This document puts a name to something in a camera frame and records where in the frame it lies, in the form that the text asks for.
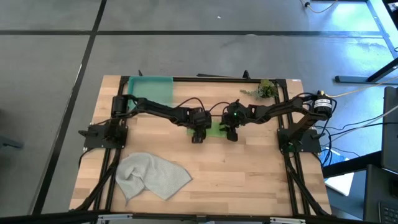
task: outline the white cable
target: white cable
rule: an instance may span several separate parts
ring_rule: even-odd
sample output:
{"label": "white cable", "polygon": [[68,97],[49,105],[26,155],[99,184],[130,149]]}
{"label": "white cable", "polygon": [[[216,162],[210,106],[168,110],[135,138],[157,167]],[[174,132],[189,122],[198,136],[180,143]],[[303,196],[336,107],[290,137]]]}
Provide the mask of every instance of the white cable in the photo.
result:
{"label": "white cable", "polygon": [[388,79],[388,80],[386,80],[386,81],[384,81],[384,82],[380,82],[380,83],[375,84],[375,85],[367,86],[367,87],[364,87],[364,88],[360,88],[360,89],[357,89],[357,90],[349,91],[349,92],[347,92],[347,93],[342,93],[342,94],[339,94],[339,95],[327,95],[327,94],[325,94],[325,95],[326,95],[327,97],[330,97],[330,98],[341,97],[341,96],[345,96],[345,95],[348,95],[348,94],[356,93],[356,92],[358,92],[358,91],[362,91],[362,90],[365,90],[365,89],[368,89],[368,88],[372,88],[372,87],[375,87],[375,86],[379,86],[379,85],[385,84],[385,83],[387,83],[387,82],[389,82],[389,81],[391,81],[391,80],[394,80],[394,79],[396,79],[396,78],[398,78],[398,76],[393,77],[393,78],[390,78],[390,79]]}
{"label": "white cable", "polygon": [[[301,2],[303,3],[303,5],[305,6],[306,2],[304,0],[301,0]],[[327,7],[326,9],[322,10],[322,11],[315,11],[313,10],[313,8],[311,7],[310,4],[308,4],[306,7],[309,8],[312,12],[314,13],[323,13],[326,10],[330,9],[334,4],[336,4],[336,2],[338,2],[338,0],[334,1],[329,7]]]}
{"label": "white cable", "polygon": [[355,128],[355,129],[352,129],[351,131],[347,131],[346,133],[342,134],[341,136],[338,136],[337,138],[335,138],[335,139],[333,139],[333,140],[331,140],[331,141],[334,142],[334,141],[336,141],[337,139],[343,137],[344,135],[346,135],[346,134],[348,134],[348,133],[352,133],[352,132],[355,131],[355,130],[358,130],[358,129],[360,129],[360,128],[364,128],[365,126],[367,126],[367,125],[369,125],[369,124],[372,124],[373,122],[375,122],[375,121],[377,121],[377,120],[379,120],[379,119],[385,117],[387,114],[393,112],[393,111],[394,111],[395,109],[397,109],[397,108],[398,108],[398,105],[395,106],[393,109],[389,110],[388,112],[386,112],[386,113],[384,113],[384,114],[378,116],[378,117],[375,118],[374,120],[372,120],[372,121],[370,121],[370,122],[368,122],[368,123],[366,123],[366,124],[364,124],[364,125],[362,125],[362,126],[360,126],[360,127],[357,127],[357,128]]}

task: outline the desk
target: desk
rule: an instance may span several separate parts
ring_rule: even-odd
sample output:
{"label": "desk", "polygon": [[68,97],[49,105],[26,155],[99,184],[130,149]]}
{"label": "desk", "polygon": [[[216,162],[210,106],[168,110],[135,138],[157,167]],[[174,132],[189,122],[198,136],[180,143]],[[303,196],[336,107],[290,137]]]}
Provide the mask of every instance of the desk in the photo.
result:
{"label": "desk", "polygon": [[[117,95],[120,76],[106,75],[99,90],[93,122],[108,119],[112,97]],[[254,90],[256,83],[174,82],[173,105],[190,97],[198,97],[205,108],[219,101],[242,104],[275,103],[273,98],[255,101],[239,91]],[[300,80],[287,80],[289,98],[303,92]],[[198,106],[189,101],[185,106]],[[223,107],[212,113],[221,114]],[[293,113],[294,121],[301,114]],[[279,152],[276,130],[277,118],[266,124],[240,127],[238,142],[207,137],[203,144],[192,144],[186,128],[148,114],[127,120],[129,132],[121,159],[133,152],[149,152],[186,168],[193,180],[168,201],[145,190],[126,205],[118,186],[114,188],[112,212],[209,214],[209,215],[283,215],[291,216],[284,160]],[[93,190],[100,176],[104,149],[95,149],[81,161],[70,208],[76,208]],[[307,188],[327,212],[331,212],[319,161],[310,153],[300,153]],[[301,196],[295,188],[298,209],[302,212]],[[100,208],[104,208],[107,186]]]}

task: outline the teal tray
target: teal tray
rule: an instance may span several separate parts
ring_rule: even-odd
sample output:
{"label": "teal tray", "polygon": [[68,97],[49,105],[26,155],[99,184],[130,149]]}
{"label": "teal tray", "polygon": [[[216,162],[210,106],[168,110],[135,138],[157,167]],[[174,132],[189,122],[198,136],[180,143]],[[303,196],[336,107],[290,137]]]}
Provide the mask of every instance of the teal tray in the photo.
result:
{"label": "teal tray", "polygon": [[[128,94],[136,97],[145,97],[167,106],[173,103],[173,78],[172,77],[130,77]],[[129,102],[129,109],[135,105]]]}

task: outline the gray floor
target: gray floor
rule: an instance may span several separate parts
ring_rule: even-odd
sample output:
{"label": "gray floor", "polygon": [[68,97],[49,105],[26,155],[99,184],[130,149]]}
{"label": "gray floor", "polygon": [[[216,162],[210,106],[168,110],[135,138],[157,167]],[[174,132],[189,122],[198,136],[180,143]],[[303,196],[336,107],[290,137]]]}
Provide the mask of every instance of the gray floor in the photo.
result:
{"label": "gray floor", "polygon": [[[0,29],[91,29],[99,4],[0,1]],[[299,0],[109,0],[99,29],[370,31],[377,26],[363,2],[342,2],[313,14]],[[0,36],[0,134],[25,142],[21,151],[0,151],[0,217],[29,213],[87,40]],[[391,60],[380,37],[97,36],[44,212],[68,210],[83,145],[77,131],[91,120],[103,75],[137,75],[141,69],[144,75],[240,77],[249,70],[252,77],[302,79],[306,91],[338,94],[359,85],[337,85],[335,75],[368,76]],[[330,126],[381,114],[383,88],[339,98]],[[359,141],[360,134],[369,137]],[[381,127],[347,135],[334,146],[358,154],[378,151]]]}

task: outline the blue object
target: blue object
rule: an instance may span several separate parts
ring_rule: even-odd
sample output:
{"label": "blue object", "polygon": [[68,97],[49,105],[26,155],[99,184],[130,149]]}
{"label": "blue object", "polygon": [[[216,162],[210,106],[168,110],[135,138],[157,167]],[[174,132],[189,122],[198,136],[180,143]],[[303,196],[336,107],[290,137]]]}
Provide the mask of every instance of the blue object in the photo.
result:
{"label": "blue object", "polygon": [[[327,148],[322,149],[321,155],[319,156],[319,159],[321,160],[321,162],[325,161],[326,155],[328,153],[329,153],[329,150],[327,150]],[[332,165],[332,164],[336,164],[338,162],[343,162],[346,160],[345,156],[341,156],[341,155],[339,156],[339,155],[335,154],[333,152],[333,149],[332,149],[331,153],[333,154],[331,156],[331,162],[330,162],[330,156],[329,156],[328,160],[325,162],[324,167],[328,166],[329,162],[330,162],[330,165]]]}
{"label": "blue object", "polygon": [[144,97],[148,100],[171,106],[173,103],[173,78],[172,77],[130,77],[128,94]]}

